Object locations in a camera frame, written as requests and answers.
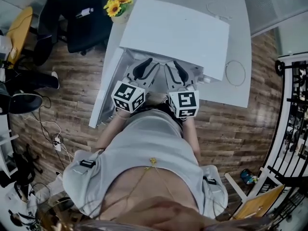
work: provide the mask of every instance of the white shoe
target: white shoe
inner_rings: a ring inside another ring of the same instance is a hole
[[[53,77],[56,77],[56,78],[57,78],[57,80],[58,80],[58,88],[57,88],[57,89],[59,89],[59,88],[60,88],[60,82],[59,82],[59,77],[58,77],[58,74],[57,74],[55,71],[53,71],[53,72],[51,73],[51,76],[53,76]]]

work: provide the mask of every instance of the chair wheel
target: chair wheel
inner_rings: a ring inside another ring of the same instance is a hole
[[[284,62],[281,62],[279,60],[275,61],[275,70],[279,76],[283,76],[284,75]]]

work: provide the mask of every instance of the flower pot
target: flower pot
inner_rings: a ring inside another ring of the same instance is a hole
[[[130,13],[131,13],[131,8],[127,8],[125,10],[125,12],[123,14],[121,14],[120,16],[112,16],[111,20],[114,23],[124,24],[124,23],[126,23],[128,21]]]

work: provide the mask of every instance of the power strip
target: power strip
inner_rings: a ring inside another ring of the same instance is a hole
[[[53,146],[57,151],[61,151],[61,140],[59,137],[54,138]]]

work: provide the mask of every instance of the wooden floor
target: wooden floor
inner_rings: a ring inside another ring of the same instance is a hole
[[[33,47],[31,41],[28,41],[30,48]],[[104,56],[102,47],[96,47],[86,56],[69,54],[67,46],[59,42],[46,64],[38,68],[40,72],[58,73],[59,90],[38,91],[51,99],[50,109],[41,108],[41,120],[59,124],[64,144],[71,154],[79,149],[90,151],[104,128],[104,125],[97,129],[88,126],[100,87]],[[239,174],[243,169],[258,173],[272,142],[282,91],[282,79],[274,70],[276,58],[273,32],[253,38],[248,108],[201,101],[196,117],[202,164],[216,165],[221,176],[229,172],[239,183]],[[47,98],[44,98],[44,104],[49,106]],[[32,118],[24,120],[26,117],[31,117],[31,114],[10,115],[12,130],[19,134],[14,141],[15,146],[23,150],[27,143],[31,145],[33,154],[40,156],[39,165],[44,170],[42,175],[37,175],[36,181],[48,183],[55,179],[56,171],[63,171],[63,166],[53,146],[42,135],[40,123]],[[44,125],[51,135],[59,133],[55,124]],[[59,156],[67,166],[67,154],[62,151]],[[222,178],[229,192],[229,208],[223,215],[226,218],[240,199]]]

